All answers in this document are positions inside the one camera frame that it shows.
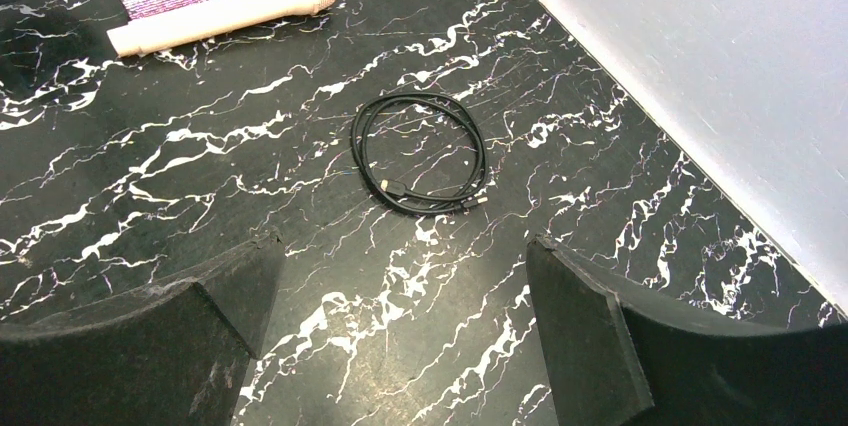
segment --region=marble countertop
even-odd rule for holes
[[[0,7],[0,321],[277,226],[288,263],[236,424],[554,424],[523,269],[537,232],[694,307],[841,321],[535,0],[338,0],[119,60],[106,30],[126,20],[118,0]],[[487,204],[410,218],[363,188],[351,119],[412,90],[470,107]],[[372,143],[375,171],[420,189],[473,160],[420,108]]]

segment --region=black cord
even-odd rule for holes
[[[419,193],[395,180],[377,180],[368,165],[368,135],[377,115],[393,106],[414,104],[426,106],[453,119],[468,133],[474,144],[474,170],[459,191],[450,196]],[[489,161],[483,136],[468,109],[450,96],[436,93],[397,93],[374,99],[356,113],[350,131],[350,145],[353,148],[353,159],[368,189],[395,211],[413,215],[435,215],[464,211],[486,202],[486,198],[477,197],[489,176]]]

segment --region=black cable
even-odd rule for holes
[[[368,165],[368,135],[377,115],[393,106],[414,104],[441,112],[456,121],[468,133],[474,145],[476,160],[472,174],[459,191],[450,196],[413,191],[400,181],[377,180]],[[397,93],[374,99],[356,113],[350,131],[350,145],[353,149],[353,159],[368,189],[395,211],[412,215],[435,215],[464,211],[486,202],[486,198],[477,197],[489,176],[489,160],[486,157],[483,136],[468,109],[450,96],[436,93]]]

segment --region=beige microphone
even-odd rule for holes
[[[336,0],[209,0],[130,21],[107,34],[118,56],[146,54],[283,16],[313,15]]]

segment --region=white wall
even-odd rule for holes
[[[848,0],[541,0],[848,307]]]

